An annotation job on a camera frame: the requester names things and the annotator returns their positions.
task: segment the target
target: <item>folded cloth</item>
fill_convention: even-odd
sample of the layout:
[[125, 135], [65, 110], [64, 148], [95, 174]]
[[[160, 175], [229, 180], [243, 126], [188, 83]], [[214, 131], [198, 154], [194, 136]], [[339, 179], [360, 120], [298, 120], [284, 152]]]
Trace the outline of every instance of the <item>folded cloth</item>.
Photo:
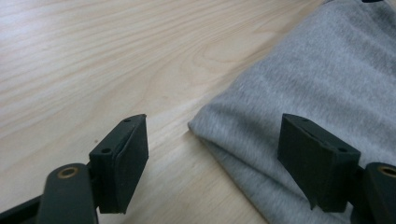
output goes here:
[[283, 113], [396, 162], [396, 13], [385, 2], [327, 1], [189, 123], [270, 223], [349, 223], [310, 210], [276, 159]]

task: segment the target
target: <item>wood grain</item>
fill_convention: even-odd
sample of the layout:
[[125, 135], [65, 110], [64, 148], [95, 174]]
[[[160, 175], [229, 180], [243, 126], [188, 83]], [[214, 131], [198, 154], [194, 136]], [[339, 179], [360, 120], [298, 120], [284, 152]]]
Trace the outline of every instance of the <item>wood grain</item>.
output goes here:
[[101, 223], [265, 223], [187, 122], [319, 3], [1, 1], [0, 211], [145, 113], [148, 165]]

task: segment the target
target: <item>tabletop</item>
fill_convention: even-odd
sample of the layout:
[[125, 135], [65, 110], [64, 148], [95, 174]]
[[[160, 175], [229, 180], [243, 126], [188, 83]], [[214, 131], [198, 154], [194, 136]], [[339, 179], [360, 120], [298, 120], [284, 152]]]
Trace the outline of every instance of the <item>tabletop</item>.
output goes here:
[[145, 171], [101, 223], [266, 223], [187, 123], [320, 2], [1, 1], [0, 211], [147, 114]]

